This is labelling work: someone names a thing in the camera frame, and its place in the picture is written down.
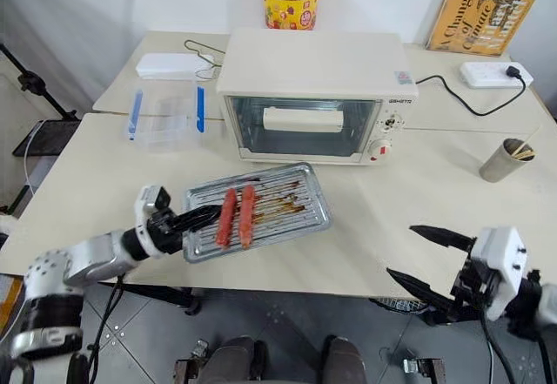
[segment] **metal cup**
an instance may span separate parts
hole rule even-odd
[[[480,176],[488,182],[498,182],[509,173],[516,171],[534,159],[534,156],[523,159],[513,158],[511,155],[520,145],[522,145],[522,140],[517,138],[506,138],[503,144],[491,155],[491,158],[480,168]],[[534,149],[526,144],[519,153],[526,151],[533,152]]]

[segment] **white desk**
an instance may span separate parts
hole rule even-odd
[[[22,274],[38,253],[133,226],[133,202],[148,183],[168,188],[180,210],[185,189],[269,165],[242,163],[224,125],[210,121],[196,149],[145,154],[123,136],[125,116],[88,114],[17,230],[0,253],[0,272]],[[391,267],[448,293],[465,254],[427,242],[411,224],[476,235],[483,226],[514,225],[529,265],[557,282],[557,129],[546,118],[532,142],[532,164],[499,184],[477,170],[505,136],[406,130],[381,167],[314,166],[332,210],[332,227],[302,239],[189,265],[181,253],[148,259],[128,281],[365,296],[405,296]]]
[[[139,59],[148,52],[188,53],[184,41],[188,38],[209,44],[225,51],[228,35],[148,31],[144,40],[120,71],[112,85],[93,105],[93,110],[127,114],[130,111],[138,75],[135,72]],[[504,55],[500,58],[427,51],[417,44],[406,44],[406,54],[416,80],[433,74],[443,75],[456,92],[477,111],[491,110],[514,95],[516,90],[469,90],[460,80],[459,67],[464,62],[509,61]],[[216,60],[221,62],[221,55]],[[205,87],[206,117],[222,119],[220,103],[222,98],[215,92],[216,81],[201,83]],[[144,114],[157,114],[148,105],[142,108]],[[539,101],[530,91],[507,108],[492,116],[478,118],[466,110],[443,88],[440,81],[428,81],[419,87],[419,102],[407,127],[416,129],[492,131],[501,133],[526,134],[534,131],[538,122],[544,118]]]

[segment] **book cover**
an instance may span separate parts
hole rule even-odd
[[[427,49],[500,56],[533,3],[534,0],[444,0]]]

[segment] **wall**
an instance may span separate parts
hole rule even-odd
[[[317,29],[392,31],[424,43],[441,0],[320,0]],[[110,84],[145,30],[262,26],[261,0],[4,0],[4,41],[81,111]],[[509,51],[557,113],[557,0],[537,0]]]

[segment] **oven window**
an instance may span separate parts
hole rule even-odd
[[[361,152],[380,101],[233,97],[241,145],[253,153],[348,157]]]

